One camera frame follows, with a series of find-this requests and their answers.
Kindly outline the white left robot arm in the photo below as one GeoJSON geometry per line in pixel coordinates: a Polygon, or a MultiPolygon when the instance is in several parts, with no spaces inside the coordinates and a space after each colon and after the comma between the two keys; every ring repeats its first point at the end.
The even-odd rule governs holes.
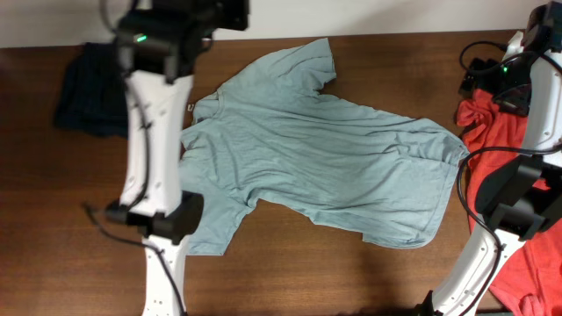
{"type": "Polygon", "coordinates": [[[113,26],[117,62],[126,85],[126,182],[104,214],[138,229],[145,251],[145,315],[182,316],[190,236],[204,198],[182,190],[178,164],[184,113],[197,58],[218,29],[244,31],[248,0],[138,2],[113,26]]]}

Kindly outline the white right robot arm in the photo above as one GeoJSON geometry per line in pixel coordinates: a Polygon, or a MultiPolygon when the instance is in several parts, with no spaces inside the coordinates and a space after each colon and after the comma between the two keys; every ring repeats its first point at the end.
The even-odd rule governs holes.
{"type": "Polygon", "coordinates": [[[561,3],[536,7],[524,32],[498,48],[495,64],[465,66],[465,88],[493,85],[503,111],[527,118],[515,158],[486,176],[473,205],[475,227],[449,276],[413,313],[473,315],[508,259],[561,218],[561,3]]]}

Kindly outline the light teal t-shirt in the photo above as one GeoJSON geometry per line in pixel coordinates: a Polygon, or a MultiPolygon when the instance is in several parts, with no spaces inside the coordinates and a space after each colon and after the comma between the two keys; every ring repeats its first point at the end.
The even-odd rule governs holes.
{"type": "Polygon", "coordinates": [[[179,175],[205,207],[190,255],[223,255],[261,201],[385,248],[420,248],[442,222],[467,155],[427,118],[323,92],[336,77],[326,39],[267,54],[196,102],[179,175]]]}

